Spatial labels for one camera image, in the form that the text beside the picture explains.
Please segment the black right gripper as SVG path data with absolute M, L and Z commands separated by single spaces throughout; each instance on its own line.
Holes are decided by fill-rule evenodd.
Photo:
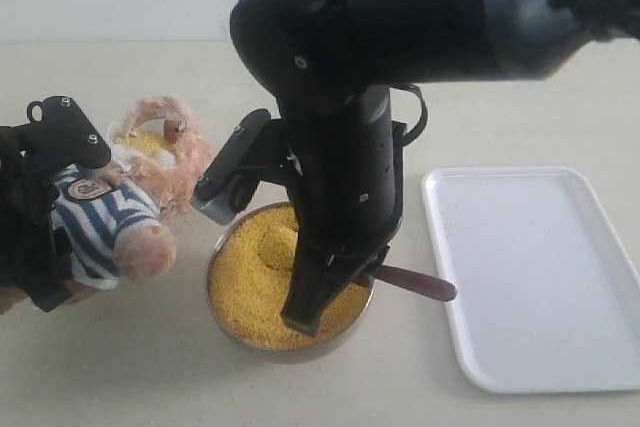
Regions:
M 327 117 L 283 102 L 277 119 L 248 113 L 196 182 L 192 207 L 219 225 L 246 209 L 260 181 L 285 187 L 299 225 L 287 327 L 314 337 L 347 287 L 372 287 L 402 217 L 404 134 L 386 85 Z

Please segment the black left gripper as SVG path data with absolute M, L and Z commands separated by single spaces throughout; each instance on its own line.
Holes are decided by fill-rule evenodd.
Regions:
M 59 191 L 53 176 L 74 165 L 98 178 L 111 149 L 72 97 L 27 106 L 28 124 L 1 128 L 1 292 L 15 290 L 43 312 L 64 304 L 71 245 L 52 227 Z

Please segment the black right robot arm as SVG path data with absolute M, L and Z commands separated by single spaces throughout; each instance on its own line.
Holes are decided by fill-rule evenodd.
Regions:
M 286 189 L 300 234 L 281 314 L 313 336 L 401 223 L 403 151 L 428 118 L 395 121 L 391 91 L 545 79 L 588 43 L 637 38 L 639 0 L 238 0 L 230 34 L 278 115 L 242 119 L 192 204 L 225 225 L 260 183 Z

